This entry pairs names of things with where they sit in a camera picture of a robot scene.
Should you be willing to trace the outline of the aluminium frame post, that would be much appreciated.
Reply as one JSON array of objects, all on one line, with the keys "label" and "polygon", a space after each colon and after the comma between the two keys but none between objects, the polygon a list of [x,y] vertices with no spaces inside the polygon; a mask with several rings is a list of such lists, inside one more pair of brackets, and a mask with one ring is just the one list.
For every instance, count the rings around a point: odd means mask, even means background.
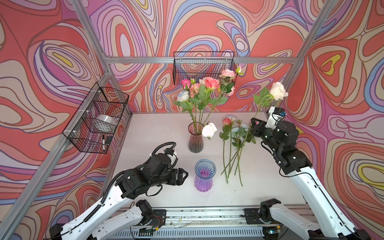
[{"label": "aluminium frame post", "polygon": [[75,13],[82,24],[85,35],[90,43],[91,49],[95,52],[97,56],[97,60],[99,61],[102,70],[104,70],[103,76],[98,81],[100,87],[105,87],[107,84],[111,84],[111,86],[117,90],[122,90],[119,82],[116,79],[116,76],[112,72],[110,64],[107,62],[107,56],[101,46],[101,43],[96,36],[96,32],[93,28],[92,22],[86,8],[84,7],[82,1],[72,1],[72,5],[74,7]]}]

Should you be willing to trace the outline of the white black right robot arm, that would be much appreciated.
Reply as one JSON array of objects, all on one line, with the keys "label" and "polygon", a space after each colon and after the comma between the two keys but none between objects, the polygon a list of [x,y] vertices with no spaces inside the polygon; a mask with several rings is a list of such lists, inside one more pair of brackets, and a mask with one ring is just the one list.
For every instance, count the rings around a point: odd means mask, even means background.
[{"label": "white black right robot arm", "polygon": [[259,220],[263,223],[279,222],[303,240],[369,240],[371,237],[343,214],[317,177],[307,156],[297,149],[299,131],[288,121],[278,121],[275,129],[265,121],[253,118],[251,134],[278,164],[281,177],[291,180],[313,211],[317,222],[288,209],[281,201],[270,199],[261,202]]}]

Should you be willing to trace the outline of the pink grey glass vase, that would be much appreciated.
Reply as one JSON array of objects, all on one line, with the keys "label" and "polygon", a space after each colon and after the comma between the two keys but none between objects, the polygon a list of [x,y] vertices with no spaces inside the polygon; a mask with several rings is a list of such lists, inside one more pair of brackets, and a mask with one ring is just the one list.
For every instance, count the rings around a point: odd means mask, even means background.
[{"label": "pink grey glass vase", "polygon": [[190,133],[188,148],[192,153],[200,153],[204,148],[204,140],[202,135],[203,127],[203,124],[199,122],[191,123],[188,126],[188,131]]}]

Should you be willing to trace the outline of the pale blue rose stem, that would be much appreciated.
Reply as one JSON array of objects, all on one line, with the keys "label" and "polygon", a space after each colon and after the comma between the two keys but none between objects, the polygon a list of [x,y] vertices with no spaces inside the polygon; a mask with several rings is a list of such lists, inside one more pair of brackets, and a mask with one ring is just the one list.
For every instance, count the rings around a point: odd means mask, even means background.
[{"label": "pale blue rose stem", "polygon": [[198,118],[197,118],[197,105],[194,102],[194,99],[190,97],[190,92],[187,90],[182,90],[178,95],[177,99],[174,101],[174,105],[180,107],[182,112],[189,112],[194,127],[194,134],[200,132],[198,127]]}]

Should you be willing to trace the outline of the white tape roll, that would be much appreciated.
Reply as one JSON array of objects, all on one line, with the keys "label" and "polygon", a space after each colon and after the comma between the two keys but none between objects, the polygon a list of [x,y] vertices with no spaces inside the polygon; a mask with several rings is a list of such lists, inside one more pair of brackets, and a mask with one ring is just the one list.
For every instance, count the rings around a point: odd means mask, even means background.
[{"label": "white tape roll", "polygon": [[96,117],[96,119],[99,120],[99,121],[102,121],[104,123],[113,125],[113,126],[117,126],[118,125],[117,121],[113,117],[108,116],[108,115],[100,114],[100,115],[98,115]]}]

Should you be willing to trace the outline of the coral pink rose stem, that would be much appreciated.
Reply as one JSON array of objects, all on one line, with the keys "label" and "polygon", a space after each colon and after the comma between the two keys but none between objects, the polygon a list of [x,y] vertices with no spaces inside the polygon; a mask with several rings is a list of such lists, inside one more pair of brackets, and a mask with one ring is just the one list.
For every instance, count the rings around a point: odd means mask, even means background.
[{"label": "coral pink rose stem", "polygon": [[[208,118],[218,104],[218,98],[214,96],[216,90],[220,87],[218,79],[204,77],[199,80],[200,90],[198,93],[198,110],[200,111],[199,122],[205,125]],[[205,117],[206,108],[210,107],[210,112]]]}]

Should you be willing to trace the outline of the pink spray rose stem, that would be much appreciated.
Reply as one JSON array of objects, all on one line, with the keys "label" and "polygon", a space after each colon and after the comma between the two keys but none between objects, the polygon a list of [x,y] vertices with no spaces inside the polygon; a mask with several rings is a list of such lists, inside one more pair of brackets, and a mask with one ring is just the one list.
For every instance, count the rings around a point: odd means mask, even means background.
[{"label": "pink spray rose stem", "polygon": [[191,117],[193,119],[193,123],[196,126],[197,122],[199,121],[198,118],[198,106],[200,100],[197,98],[199,95],[199,89],[200,89],[200,84],[197,82],[195,79],[191,78],[190,79],[190,85],[189,85],[189,102],[191,104]]}]

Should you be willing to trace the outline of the bright pink rose stem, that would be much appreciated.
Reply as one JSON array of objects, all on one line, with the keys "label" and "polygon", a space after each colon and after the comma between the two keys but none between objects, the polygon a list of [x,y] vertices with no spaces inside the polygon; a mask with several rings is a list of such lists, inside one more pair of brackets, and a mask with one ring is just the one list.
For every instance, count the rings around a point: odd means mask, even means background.
[{"label": "bright pink rose stem", "polygon": [[188,79],[184,79],[184,80],[181,81],[181,83],[182,83],[183,89],[185,91],[189,91],[190,86],[191,86],[191,81],[188,80]]}]

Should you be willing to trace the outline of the cream pink rose stem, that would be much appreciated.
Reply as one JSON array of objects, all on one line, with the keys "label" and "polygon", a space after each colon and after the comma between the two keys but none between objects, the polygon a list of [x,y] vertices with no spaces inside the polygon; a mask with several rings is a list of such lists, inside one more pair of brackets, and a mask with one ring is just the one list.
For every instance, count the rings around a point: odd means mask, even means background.
[{"label": "cream pink rose stem", "polygon": [[[272,102],[283,100],[288,95],[284,85],[280,82],[273,83],[269,90],[263,88],[259,94],[254,95],[254,103],[257,106],[257,112],[255,113],[254,118],[257,117],[260,110],[270,107]],[[242,130],[241,137],[244,138],[243,143],[248,142],[249,137],[251,136],[252,124],[239,124],[239,129]]]}]

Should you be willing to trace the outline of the purple blue glass vase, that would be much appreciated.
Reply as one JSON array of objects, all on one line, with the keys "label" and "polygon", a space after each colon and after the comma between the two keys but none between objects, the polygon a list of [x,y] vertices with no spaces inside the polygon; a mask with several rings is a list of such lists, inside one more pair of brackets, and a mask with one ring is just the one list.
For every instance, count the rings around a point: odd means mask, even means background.
[{"label": "purple blue glass vase", "polygon": [[194,185],[199,192],[208,192],[212,188],[216,170],[216,165],[211,160],[202,159],[196,163]]}]

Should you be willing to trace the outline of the small pink bud rose stem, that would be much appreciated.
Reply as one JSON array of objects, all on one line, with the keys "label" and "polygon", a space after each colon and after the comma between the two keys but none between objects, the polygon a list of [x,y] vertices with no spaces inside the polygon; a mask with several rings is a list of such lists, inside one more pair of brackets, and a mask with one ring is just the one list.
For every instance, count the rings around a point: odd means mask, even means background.
[{"label": "small pink bud rose stem", "polygon": [[234,94],[235,83],[238,76],[243,76],[244,72],[240,66],[235,70],[224,69],[219,76],[214,79],[218,79],[220,87],[214,93],[214,96],[218,98],[218,105],[223,105],[228,101],[228,98]]}]

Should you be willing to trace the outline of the red pink rose stem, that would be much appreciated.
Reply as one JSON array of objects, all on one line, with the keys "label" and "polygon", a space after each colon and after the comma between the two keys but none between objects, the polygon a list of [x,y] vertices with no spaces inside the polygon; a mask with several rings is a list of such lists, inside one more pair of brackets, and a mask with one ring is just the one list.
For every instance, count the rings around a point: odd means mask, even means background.
[{"label": "red pink rose stem", "polygon": [[230,138],[230,133],[231,133],[231,129],[232,129],[232,123],[233,123],[233,121],[230,118],[230,116],[225,117],[223,119],[222,131],[219,134],[219,137],[223,141],[223,154],[222,154],[222,157],[223,157],[223,167],[224,167],[224,170],[223,170],[222,174],[224,174],[224,176],[225,176],[226,183],[228,183],[227,165],[226,165],[226,141]]}]

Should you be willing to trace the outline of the pink white mixed rose stem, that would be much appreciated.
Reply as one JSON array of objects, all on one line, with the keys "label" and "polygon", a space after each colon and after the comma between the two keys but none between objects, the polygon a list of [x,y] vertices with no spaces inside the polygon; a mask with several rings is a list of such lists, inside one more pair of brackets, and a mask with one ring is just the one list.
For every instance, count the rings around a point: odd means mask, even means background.
[{"label": "pink white mixed rose stem", "polygon": [[244,184],[243,184],[242,174],[241,174],[241,158],[242,158],[245,145],[247,143],[253,142],[254,137],[250,136],[249,141],[243,143],[244,138],[241,137],[242,130],[239,129],[239,124],[242,124],[242,123],[250,124],[250,123],[242,121],[234,115],[228,115],[228,116],[230,116],[230,118],[233,121],[230,138],[226,141],[226,165],[227,165],[228,183],[229,183],[230,176],[237,176],[239,178],[240,185],[243,186]]}]

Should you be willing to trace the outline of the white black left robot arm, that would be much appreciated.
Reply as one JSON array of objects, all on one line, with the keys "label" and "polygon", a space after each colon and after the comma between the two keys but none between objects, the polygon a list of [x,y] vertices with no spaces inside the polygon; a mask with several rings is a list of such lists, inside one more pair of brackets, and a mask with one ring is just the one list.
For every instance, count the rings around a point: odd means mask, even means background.
[{"label": "white black left robot arm", "polygon": [[176,168],[175,142],[156,147],[143,164],[123,170],[113,177],[101,198],[74,220],[50,228],[51,240],[106,240],[113,234],[134,226],[160,228],[165,220],[148,201],[135,199],[148,195],[152,187],[181,186],[188,172]]}]

